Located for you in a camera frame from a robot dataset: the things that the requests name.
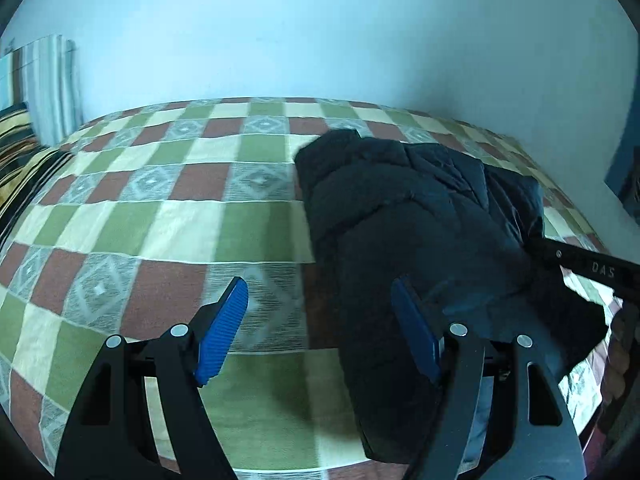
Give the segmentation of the checkered patchwork bed cover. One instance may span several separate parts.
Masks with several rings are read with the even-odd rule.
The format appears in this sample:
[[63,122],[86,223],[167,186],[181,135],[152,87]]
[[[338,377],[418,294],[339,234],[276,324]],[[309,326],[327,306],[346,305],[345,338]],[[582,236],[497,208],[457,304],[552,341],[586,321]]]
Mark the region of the checkered patchwork bed cover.
[[1,405],[43,466],[108,336],[160,336],[240,276],[247,315],[201,392],[238,475],[401,477],[363,454],[296,186],[295,153],[331,128],[541,176],[505,136],[363,102],[180,101],[88,122],[1,251]]

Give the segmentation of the black quilted puffer jacket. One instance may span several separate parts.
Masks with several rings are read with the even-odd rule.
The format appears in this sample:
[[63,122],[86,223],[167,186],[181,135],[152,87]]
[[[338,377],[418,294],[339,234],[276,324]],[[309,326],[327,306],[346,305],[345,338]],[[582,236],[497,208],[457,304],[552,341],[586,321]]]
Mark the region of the black quilted puffer jacket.
[[606,334],[603,309],[532,256],[539,183],[437,143],[332,130],[295,157],[314,260],[332,295],[338,353],[368,457],[405,464],[440,392],[416,369],[390,303],[396,278],[494,341],[525,334],[555,379]]

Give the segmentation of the striped brown yellow pillow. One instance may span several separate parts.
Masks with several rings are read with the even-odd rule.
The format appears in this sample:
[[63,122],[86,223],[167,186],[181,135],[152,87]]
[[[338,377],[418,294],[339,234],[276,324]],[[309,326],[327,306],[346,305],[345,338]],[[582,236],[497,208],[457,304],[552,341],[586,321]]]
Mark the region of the striped brown yellow pillow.
[[38,141],[25,102],[1,111],[1,244],[34,197],[72,157],[69,151]]

